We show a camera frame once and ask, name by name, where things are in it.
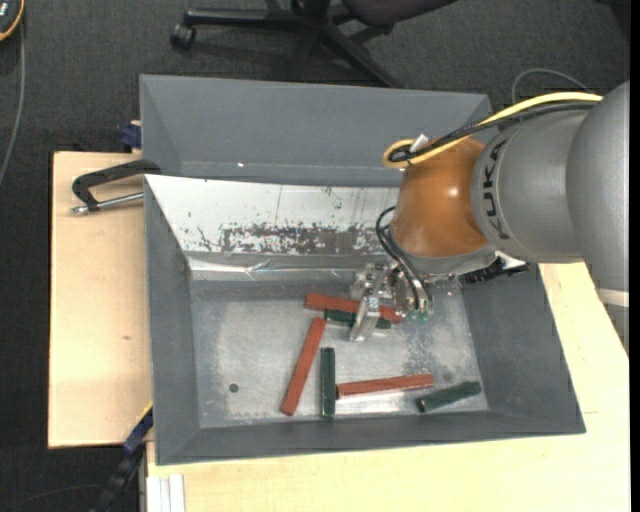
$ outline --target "green wooden block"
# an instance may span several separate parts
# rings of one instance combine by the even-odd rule
[[[482,391],[482,386],[479,382],[469,381],[463,382],[450,388],[434,391],[421,398],[418,398],[416,403],[420,412],[429,412],[439,407],[452,404],[458,400],[469,398],[470,396],[477,395]]]
[[[320,349],[320,416],[336,414],[336,354],[331,347]]]
[[[356,322],[356,314],[347,313],[337,309],[327,309],[324,312],[324,319],[333,320],[334,322],[342,322],[348,324],[349,327],[353,327],[353,324]],[[376,322],[376,329],[391,329],[391,320],[387,320],[386,318],[378,319]]]

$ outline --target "wooden block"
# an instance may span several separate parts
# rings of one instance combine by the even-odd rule
[[[357,313],[360,303],[355,300],[330,297],[319,293],[309,293],[304,299],[304,307],[315,311],[335,309],[346,313]],[[402,317],[398,316],[391,306],[380,306],[380,316],[394,324],[400,323]]]
[[[349,327],[353,327],[353,324],[356,323],[356,316],[356,313],[347,313],[339,309],[327,309],[324,312],[325,320],[333,320],[334,322],[347,324]],[[386,318],[378,318],[376,329],[391,329],[391,321]]]
[[[320,350],[320,416],[336,414],[336,353],[331,347]]]
[[[300,352],[300,357],[296,364],[296,369],[294,370],[291,381],[289,382],[287,394],[285,395],[282,406],[280,407],[280,412],[287,416],[293,416],[296,412],[304,385],[307,382],[307,377],[311,371],[311,365],[313,364],[313,360],[318,352],[320,339],[322,338],[325,325],[327,325],[327,321],[323,318],[314,318],[313,322],[311,322],[311,327],[309,327],[309,332],[307,333],[307,339],[304,342],[302,352]]]
[[[433,375],[424,373],[420,375],[390,377],[388,379],[348,382],[346,384],[338,384],[336,388],[338,398],[346,398],[368,393],[389,393],[393,391],[406,391],[408,389],[428,388],[429,386],[433,386],[433,383]]]
[[[418,398],[416,403],[420,412],[430,412],[439,407],[453,404],[458,400],[464,400],[465,398],[478,395],[481,392],[482,386],[479,382],[467,381]]]

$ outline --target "red wooden block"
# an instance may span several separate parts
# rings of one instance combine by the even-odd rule
[[[293,416],[296,412],[298,402],[300,402],[300,397],[302,396],[302,390],[311,371],[311,365],[318,352],[325,325],[327,325],[327,322],[323,318],[314,318],[313,322],[311,322],[311,327],[309,327],[302,352],[300,352],[296,369],[289,382],[287,394],[280,406],[280,412],[287,416]]]
[[[390,377],[388,379],[362,380],[348,382],[336,386],[338,398],[346,398],[353,395],[366,393],[389,393],[393,391],[405,391],[408,389],[420,389],[433,386],[433,375],[424,373],[420,375],[407,375],[402,377]]]
[[[315,311],[325,311],[327,309],[337,309],[345,313],[357,313],[360,303],[355,300],[330,297],[319,293],[309,293],[304,299],[304,307]],[[380,306],[380,316],[394,324],[400,323],[402,317],[398,316],[391,306]]]

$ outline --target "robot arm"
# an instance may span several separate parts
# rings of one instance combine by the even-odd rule
[[[428,295],[439,279],[584,260],[603,302],[628,307],[629,91],[534,98],[418,151],[391,146],[383,161],[405,174],[383,235],[409,282]],[[469,138],[496,124],[486,146]]]

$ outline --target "chair base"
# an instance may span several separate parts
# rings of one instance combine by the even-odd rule
[[[389,33],[392,27],[369,27],[351,38],[343,34],[339,25],[355,19],[342,7],[329,8],[312,16],[292,8],[270,8],[265,11],[238,9],[188,9],[182,23],[171,34],[171,44],[189,50],[196,38],[197,25],[253,27],[262,30],[301,34],[291,59],[288,80],[295,81],[302,71],[313,45],[319,43],[337,57],[371,80],[391,88],[402,89],[402,84],[377,64],[355,40],[362,42],[375,35]]]

